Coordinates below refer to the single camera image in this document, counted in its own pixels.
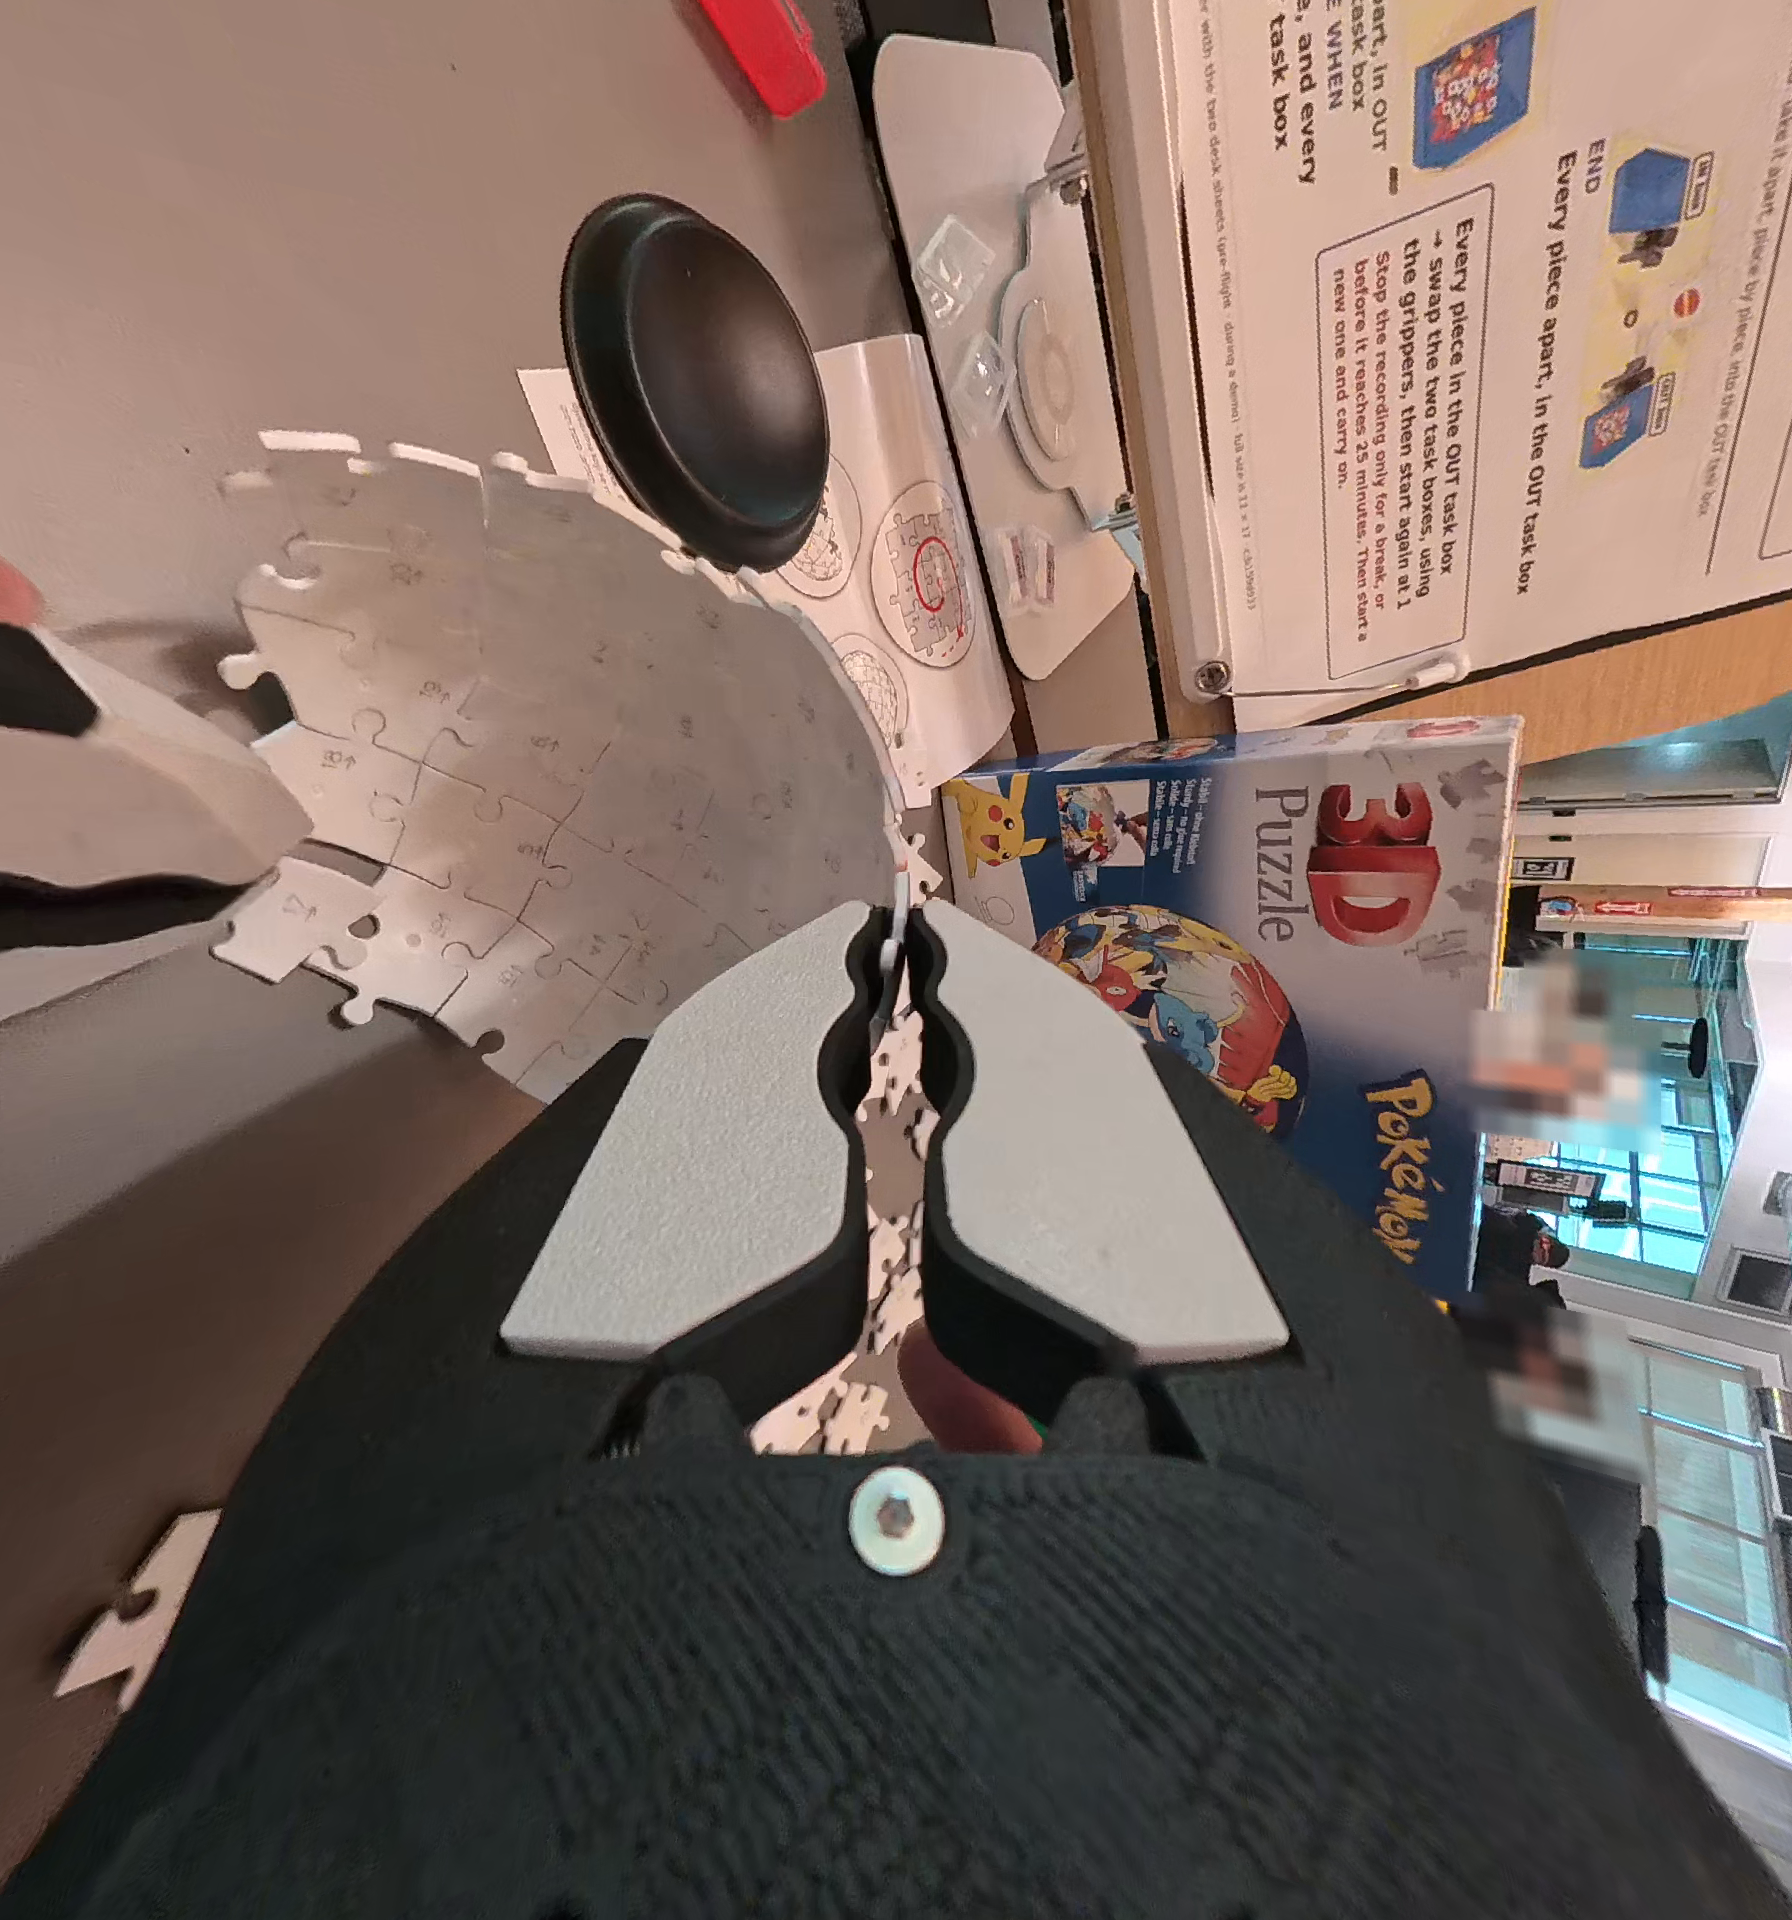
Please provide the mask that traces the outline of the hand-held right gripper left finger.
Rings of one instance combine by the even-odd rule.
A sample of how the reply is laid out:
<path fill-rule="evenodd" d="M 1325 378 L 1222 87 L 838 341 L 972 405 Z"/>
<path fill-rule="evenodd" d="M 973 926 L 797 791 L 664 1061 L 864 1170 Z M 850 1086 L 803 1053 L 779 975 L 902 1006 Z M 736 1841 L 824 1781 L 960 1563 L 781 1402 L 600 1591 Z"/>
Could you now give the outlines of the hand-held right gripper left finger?
<path fill-rule="evenodd" d="M 648 1039 L 499 1338 L 589 1365 L 768 1365 L 854 1345 L 866 1173 L 854 1125 L 891 911 L 857 898 L 738 961 Z"/>

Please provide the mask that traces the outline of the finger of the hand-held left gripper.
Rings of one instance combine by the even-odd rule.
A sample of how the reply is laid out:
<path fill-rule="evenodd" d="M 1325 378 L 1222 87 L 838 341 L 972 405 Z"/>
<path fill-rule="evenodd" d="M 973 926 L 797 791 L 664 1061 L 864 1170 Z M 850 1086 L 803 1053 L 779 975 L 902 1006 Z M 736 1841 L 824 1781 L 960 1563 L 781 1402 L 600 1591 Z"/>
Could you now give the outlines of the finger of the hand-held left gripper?
<path fill-rule="evenodd" d="M 0 877 L 0 1025 L 210 941 L 243 898 L 192 877 L 77 890 Z"/>
<path fill-rule="evenodd" d="M 252 885 L 310 831 L 246 744 L 35 628 L 0 622 L 0 878 Z"/>

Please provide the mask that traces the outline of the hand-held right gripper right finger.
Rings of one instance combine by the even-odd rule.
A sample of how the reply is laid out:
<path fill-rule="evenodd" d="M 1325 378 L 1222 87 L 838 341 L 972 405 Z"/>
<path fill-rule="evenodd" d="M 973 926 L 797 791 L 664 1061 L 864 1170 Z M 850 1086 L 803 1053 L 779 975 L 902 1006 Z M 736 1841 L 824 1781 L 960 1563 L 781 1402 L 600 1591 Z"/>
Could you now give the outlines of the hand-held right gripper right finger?
<path fill-rule="evenodd" d="M 1142 1373 L 1289 1345 L 1164 1055 L 1113 1010 L 940 901 L 907 923 L 907 994 L 946 1357 L 965 1373 Z"/>

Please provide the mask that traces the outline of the white puzzle piece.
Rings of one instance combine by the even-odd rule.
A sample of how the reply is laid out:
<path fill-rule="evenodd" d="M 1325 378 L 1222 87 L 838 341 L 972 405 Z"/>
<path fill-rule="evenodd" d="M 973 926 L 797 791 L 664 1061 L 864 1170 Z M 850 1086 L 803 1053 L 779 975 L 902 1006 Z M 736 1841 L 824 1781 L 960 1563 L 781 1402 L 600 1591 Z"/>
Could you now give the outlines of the white puzzle piece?
<path fill-rule="evenodd" d="M 173 1517 L 153 1547 L 70 1649 L 56 1700 L 111 1687 L 115 1714 L 128 1714 L 181 1618 L 192 1579 L 220 1525 L 220 1506 Z"/>
<path fill-rule="evenodd" d="M 370 961 L 370 923 L 380 906 L 380 885 L 341 874 L 319 862 L 285 855 L 272 878 L 237 898 L 227 932 L 210 946 L 213 957 L 271 986 L 315 957 L 349 975 Z"/>

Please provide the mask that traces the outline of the partly built puzzle ball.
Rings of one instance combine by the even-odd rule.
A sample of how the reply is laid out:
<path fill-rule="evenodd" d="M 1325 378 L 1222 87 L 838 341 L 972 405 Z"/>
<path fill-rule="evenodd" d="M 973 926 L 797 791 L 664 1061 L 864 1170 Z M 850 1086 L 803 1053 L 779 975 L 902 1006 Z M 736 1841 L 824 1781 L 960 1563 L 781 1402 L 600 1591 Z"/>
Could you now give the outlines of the partly built puzzle ball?
<path fill-rule="evenodd" d="M 547 1103 L 843 901 L 923 901 L 883 734 L 819 628 L 515 455 L 261 430 L 220 484 L 281 554 L 235 587 L 300 858 L 380 885 L 341 1022 L 440 1025 Z"/>

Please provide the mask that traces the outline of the blue puzzle box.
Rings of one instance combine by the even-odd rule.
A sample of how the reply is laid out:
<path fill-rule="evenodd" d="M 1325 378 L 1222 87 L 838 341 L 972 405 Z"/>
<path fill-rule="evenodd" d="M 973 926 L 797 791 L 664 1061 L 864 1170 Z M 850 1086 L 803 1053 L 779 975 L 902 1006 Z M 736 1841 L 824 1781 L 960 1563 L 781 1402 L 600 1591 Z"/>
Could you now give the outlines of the blue puzzle box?
<path fill-rule="evenodd" d="M 1120 741 L 949 781 L 952 897 L 1475 1288 L 1520 718 Z"/>

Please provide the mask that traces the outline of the paper puzzle leaflet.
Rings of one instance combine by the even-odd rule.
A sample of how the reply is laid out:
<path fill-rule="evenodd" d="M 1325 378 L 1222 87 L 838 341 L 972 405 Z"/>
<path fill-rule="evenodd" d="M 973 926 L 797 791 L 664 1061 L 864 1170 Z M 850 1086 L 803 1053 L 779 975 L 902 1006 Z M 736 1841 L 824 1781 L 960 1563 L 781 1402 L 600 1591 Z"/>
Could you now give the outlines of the paper puzzle leaflet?
<path fill-rule="evenodd" d="M 764 597 L 828 639 L 883 734 L 904 804 L 923 807 L 1003 734 L 1011 701 L 952 446 L 915 334 L 828 351 L 764 351 L 789 373 L 792 478 L 812 415 L 827 421 L 827 484 L 812 526 Z"/>

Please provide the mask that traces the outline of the black round ball stand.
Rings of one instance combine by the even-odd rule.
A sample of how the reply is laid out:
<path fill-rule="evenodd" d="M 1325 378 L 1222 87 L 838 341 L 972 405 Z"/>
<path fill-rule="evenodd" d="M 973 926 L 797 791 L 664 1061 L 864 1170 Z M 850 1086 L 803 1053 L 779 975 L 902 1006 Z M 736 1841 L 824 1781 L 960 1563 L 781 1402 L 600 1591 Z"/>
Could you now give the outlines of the black round ball stand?
<path fill-rule="evenodd" d="M 832 429 L 779 283 L 681 202 L 614 194 L 573 231 L 559 327 L 581 415 L 643 514 L 728 574 L 771 574 L 819 513 Z"/>

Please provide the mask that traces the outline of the red plastic object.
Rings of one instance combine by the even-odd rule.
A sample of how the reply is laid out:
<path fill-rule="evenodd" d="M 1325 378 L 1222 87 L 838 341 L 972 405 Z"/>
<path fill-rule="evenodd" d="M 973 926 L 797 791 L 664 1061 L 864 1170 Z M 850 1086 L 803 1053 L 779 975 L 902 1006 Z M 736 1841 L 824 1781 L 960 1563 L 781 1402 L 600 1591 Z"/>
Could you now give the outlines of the red plastic object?
<path fill-rule="evenodd" d="M 827 97 L 827 71 L 797 2 L 697 2 L 760 106 L 779 122 Z"/>

